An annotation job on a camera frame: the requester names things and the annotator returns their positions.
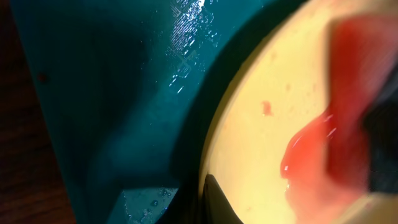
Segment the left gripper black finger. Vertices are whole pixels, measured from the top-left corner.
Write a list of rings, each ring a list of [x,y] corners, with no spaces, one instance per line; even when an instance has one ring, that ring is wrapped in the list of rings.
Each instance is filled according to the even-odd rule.
[[[207,174],[201,198],[202,224],[243,224],[212,174]]]

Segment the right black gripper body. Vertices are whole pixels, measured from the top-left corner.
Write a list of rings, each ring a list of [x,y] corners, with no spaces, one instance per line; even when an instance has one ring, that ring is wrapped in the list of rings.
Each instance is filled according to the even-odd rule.
[[[397,192],[397,65],[363,119],[370,140],[369,190]]]

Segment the red wet sponge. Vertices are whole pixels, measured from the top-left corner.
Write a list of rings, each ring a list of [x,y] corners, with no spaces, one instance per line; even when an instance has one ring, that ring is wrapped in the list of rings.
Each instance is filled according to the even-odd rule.
[[[331,30],[330,104],[289,142],[280,165],[299,223],[330,223],[369,190],[363,116],[397,56],[397,18],[363,14]]]

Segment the yellow plate with ketchup spot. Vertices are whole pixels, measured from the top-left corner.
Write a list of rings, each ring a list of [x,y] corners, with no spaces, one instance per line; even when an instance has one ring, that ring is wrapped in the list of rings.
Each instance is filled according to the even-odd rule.
[[[307,1],[282,19],[224,94],[203,149],[199,194],[212,174],[243,223],[299,223],[280,165],[290,140],[330,104],[330,36],[340,20],[396,16],[396,0]],[[368,190],[330,223],[396,223],[397,192]]]

